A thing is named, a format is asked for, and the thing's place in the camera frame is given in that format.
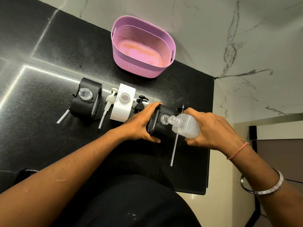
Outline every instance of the person's left hand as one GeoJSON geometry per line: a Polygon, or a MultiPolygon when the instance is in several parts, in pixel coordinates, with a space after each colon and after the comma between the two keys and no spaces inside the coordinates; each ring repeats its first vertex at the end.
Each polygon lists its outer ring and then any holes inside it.
{"type": "Polygon", "coordinates": [[[146,125],[159,104],[162,103],[150,103],[144,108],[144,110],[140,111],[138,114],[133,115],[129,120],[121,125],[121,128],[127,134],[127,139],[145,139],[154,143],[160,143],[160,139],[150,136],[150,134],[146,131],[146,125]]]}

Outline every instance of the bracelet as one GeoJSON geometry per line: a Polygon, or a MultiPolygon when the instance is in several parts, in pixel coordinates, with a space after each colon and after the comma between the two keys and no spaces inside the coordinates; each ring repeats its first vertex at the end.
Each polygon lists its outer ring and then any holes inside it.
{"type": "Polygon", "coordinates": [[[284,181],[284,177],[283,177],[283,175],[281,174],[280,171],[278,171],[278,170],[275,169],[275,168],[273,168],[273,169],[274,169],[276,172],[278,172],[278,173],[279,173],[279,176],[280,176],[280,179],[279,179],[278,183],[277,183],[273,188],[268,189],[268,190],[264,190],[264,191],[253,191],[253,190],[246,189],[246,188],[244,187],[244,185],[243,185],[243,181],[244,181],[244,178],[245,178],[243,175],[241,176],[241,180],[240,180],[240,182],[241,182],[241,187],[242,187],[245,191],[247,191],[247,192],[249,192],[249,193],[257,194],[257,195],[269,194],[269,193],[273,193],[273,192],[277,191],[277,190],[282,186],[283,181],[284,181]]]}
{"type": "Polygon", "coordinates": [[[244,143],[244,144],[241,146],[241,148],[240,148],[233,156],[230,156],[230,157],[228,157],[228,158],[226,158],[226,159],[227,159],[227,160],[233,159],[241,150],[244,149],[244,147],[245,147],[247,144],[249,144],[249,143],[248,143],[248,142],[244,143]]]}

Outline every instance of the red thread bracelet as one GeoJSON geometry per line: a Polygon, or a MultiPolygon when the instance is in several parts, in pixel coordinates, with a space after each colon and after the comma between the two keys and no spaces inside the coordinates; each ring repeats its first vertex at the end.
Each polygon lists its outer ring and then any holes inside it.
{"type": "Polygon", "coordinates": [[[233,155],[233,156],[230,156],[229,158],[226,158],[227,160],[231,160],[232,158],[234,158],[241,150],[244,149],[244,147],[249,144],[248,142],[244,143],[241,148],[233,155]]]}

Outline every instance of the hand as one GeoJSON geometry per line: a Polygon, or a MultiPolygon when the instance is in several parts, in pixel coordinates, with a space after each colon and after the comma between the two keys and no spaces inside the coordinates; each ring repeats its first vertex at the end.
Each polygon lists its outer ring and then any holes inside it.
{"type": "Polygon", "coordinates": [[[154,143],[161,142],[160,139],[150,136],[150,134],[146,131],[146,125],[159,104],[162,103],[150,103],[144,108],[144,110],[140,111],[138,114],[133,115],[129,120],[121,125],[121,128],[123,128],[127,133],[127,139],[144,139],[154,143]]]}
{"type": "Polygon", "coordinates": [[[200,127],[198,137],[185,139],[188,145],[202,146],[218,150],[225,155],[233,155],[244,144],[225,118],[210,112],[198,112],[192,108],[188,108],[184,113],[195,117],[200,127]]]}

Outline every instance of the white soap pump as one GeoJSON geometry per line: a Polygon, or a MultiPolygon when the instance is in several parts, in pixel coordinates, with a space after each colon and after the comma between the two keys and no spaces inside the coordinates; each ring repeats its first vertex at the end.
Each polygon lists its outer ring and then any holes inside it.
{"type": "Polygon", "coordinates": [[[105,106],[105,109],[104,109],[104,112],[103,112],[102,119],[101,119],[100,124],[99,124],[99,129],[101,128],[101,125],[102,125],[102,122],[104,120],[105,114],[107,113],[107,111],[109,110],[111,105],[114,104],[115,101],[116,101],[116,97],[115,97],[116,93],[118,93],[118,89],[112,88],[112,94],[108,95],[106,100],[105,100],[106,101],[106,106],[105,106]]]}

